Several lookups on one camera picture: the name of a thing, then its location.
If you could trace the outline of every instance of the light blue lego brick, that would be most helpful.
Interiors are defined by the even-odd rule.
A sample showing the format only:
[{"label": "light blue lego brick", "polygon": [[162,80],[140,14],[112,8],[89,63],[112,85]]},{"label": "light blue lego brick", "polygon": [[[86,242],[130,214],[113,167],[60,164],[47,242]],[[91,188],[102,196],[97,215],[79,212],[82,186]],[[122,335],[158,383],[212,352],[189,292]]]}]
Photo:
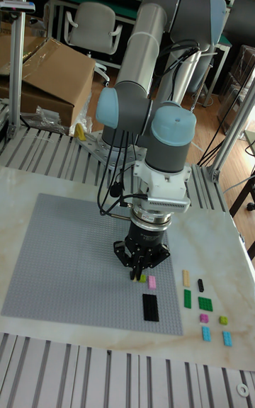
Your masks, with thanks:
[{"label": "light blue lego brick", "polygon": [[228,331],[223,331],[224,345],[232,346],[231,334]]},{"label": "light blue lego brick", "polygon": [[211,342],[211,338],[210,338],[210,328],[208,328],[208,326],[202,326],[202,332],[203,332],[203,339],[206,342]]}]

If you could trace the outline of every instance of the blue joint cap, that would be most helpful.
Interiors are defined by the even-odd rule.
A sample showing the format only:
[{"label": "blue joint cap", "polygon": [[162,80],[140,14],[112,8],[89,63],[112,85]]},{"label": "blue joint cap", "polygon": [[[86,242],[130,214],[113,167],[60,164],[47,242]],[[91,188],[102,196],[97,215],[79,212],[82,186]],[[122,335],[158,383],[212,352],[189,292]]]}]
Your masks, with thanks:
[{"label": "blue joint cap", "polygon": [[115,89],[104,88],[99,96],[96,108],[96,119],[114,130],[118,126],[119,107],[118,95]]},{"label": "blue joint cap", "polygon": [[182,107],[162,106],[152,121],[152,134],[162,144],[183,147],[191,142],[195,135],[196,117]]}]

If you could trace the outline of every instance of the gray lego baseplate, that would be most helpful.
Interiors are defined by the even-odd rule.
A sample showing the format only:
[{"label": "gray lego baseplate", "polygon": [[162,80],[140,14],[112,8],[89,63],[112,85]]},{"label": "gray lego baseplate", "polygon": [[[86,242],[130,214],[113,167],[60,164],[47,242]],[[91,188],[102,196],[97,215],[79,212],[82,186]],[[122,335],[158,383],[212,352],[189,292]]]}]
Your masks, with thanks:
[{"label": "gray lego baseplate", "polygon": [[[152,291],[113,252],[129,225],[101,217],[95,203],[40,194],[1,314],[182,335],[171,257],[144,272],[156,277]],[[143,293],[157,296],[159,322],[144,321]]]}]

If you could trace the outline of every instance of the metal profile rail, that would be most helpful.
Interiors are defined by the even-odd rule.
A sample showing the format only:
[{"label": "metal profile rail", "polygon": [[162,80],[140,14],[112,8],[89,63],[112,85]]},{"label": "metal profile rail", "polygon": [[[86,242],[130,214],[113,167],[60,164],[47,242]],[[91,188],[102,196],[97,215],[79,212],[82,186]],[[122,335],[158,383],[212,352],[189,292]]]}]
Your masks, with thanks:
[{"label": "metal profile rail", "polygon": [[[75,138],[21,127],[0,154],[0,165],[36,174],[98,186],[103,166]],[[132,167],[125,172],[125,190],[135,192],[137,179]],[[187,185],[191,205],[209,210],[228,211],[217,183],[213,183],[206,168],[192,166]]]},{"label": "metal profile rail", "polygon": [[255,372],[0,334],[0,408],[245,408],[254,385]]}]

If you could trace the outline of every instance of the lime green lego brick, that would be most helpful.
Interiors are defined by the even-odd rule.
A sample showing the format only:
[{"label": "lime green lego brick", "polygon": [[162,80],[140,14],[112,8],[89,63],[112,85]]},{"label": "lime green lego brick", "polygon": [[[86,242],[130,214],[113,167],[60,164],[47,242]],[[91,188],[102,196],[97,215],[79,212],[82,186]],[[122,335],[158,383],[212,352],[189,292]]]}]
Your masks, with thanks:
[{"label": "lime green lego brick", "polygon": [[184,307],[191,309],[191,291],[186,289],[184,290]]},{"label": "lime green lego brick", "polygon": [[227,317],[220,317],[219,322],[220,322],[220,324],[227,324],[228,323]]},{"label": "lime green lego brick", "polygon": [[198,296],[199,309],[213,311],[212,300],[208,297]]},{"label": "lime green lego brick", "polygon": [[139,282],[146,282],[146,275],[141,274]]}]

